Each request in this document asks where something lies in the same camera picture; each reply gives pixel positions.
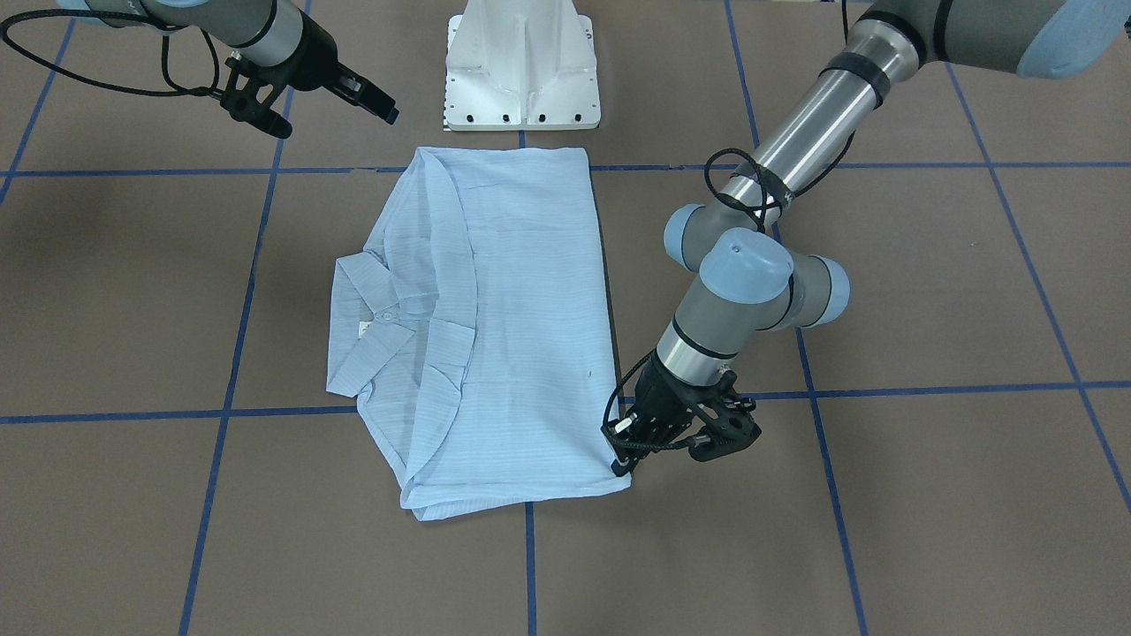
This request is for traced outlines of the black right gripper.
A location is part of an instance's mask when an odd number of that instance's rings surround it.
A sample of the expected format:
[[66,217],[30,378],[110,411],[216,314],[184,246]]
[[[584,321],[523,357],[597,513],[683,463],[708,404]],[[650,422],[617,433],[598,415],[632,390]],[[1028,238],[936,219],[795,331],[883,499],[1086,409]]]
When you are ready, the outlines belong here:
[[303,92],[326,88],[385,124],[396,124],[399,117],[396,100],[364,76],[342,67],[333,36],[310,16],[300,17],[300,23],[302,31],[295,51],[282,65],[265,68],[266,81]]

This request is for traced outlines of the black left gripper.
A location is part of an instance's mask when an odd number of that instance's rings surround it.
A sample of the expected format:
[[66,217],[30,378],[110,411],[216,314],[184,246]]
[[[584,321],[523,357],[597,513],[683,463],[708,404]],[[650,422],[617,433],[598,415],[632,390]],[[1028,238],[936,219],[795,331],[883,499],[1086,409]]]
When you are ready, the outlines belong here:
[[627,379],[640,371],[634,383],[634,403],[625,416],[604,423],[604,437],[615,454],[611,470],[615,476],[630,474],[651,452],[689,452],[694,435],[702,429],[692,406],[723,396],[734,396],[734,371],[723,366],[718,383],[696,386],[683,383],[649,352],[625,373],[610,395],[614,404]]

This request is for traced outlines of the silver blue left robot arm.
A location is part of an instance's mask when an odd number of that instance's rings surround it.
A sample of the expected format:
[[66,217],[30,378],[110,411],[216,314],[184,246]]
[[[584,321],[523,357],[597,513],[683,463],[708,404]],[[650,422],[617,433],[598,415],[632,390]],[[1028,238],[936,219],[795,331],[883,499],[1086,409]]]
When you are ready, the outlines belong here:
[[774,237],[800,198],[844,160],[866,117],[926,65],[1017,78],[1082,72],[1119,38],[1126,1],[877,1],[847,25],[844,44],[783,124],[710,200],[675,210],[664,248],[692,283],[654,349],[629,377],[633,403],[601,432],[611,473],[625,478],[658,452],[698,462],[746,450],[761,435],[756,402],[732,363],[765,330],[834,323],[851,298],[844,267]]

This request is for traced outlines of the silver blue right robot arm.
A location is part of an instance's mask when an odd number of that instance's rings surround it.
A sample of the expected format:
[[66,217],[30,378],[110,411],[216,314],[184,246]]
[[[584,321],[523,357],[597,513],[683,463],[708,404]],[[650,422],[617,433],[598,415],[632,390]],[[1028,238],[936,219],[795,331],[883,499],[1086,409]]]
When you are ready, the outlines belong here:
[[195,26],[232,48],[231,75],[221,105],[238,122],[286,140],[290,122],[271,109],[288,86],[326,88],[387,124],[395,124],[395,100],[338,59],[331,33],[291,1],[60,1],[67,11],[87,11],[98,24]]

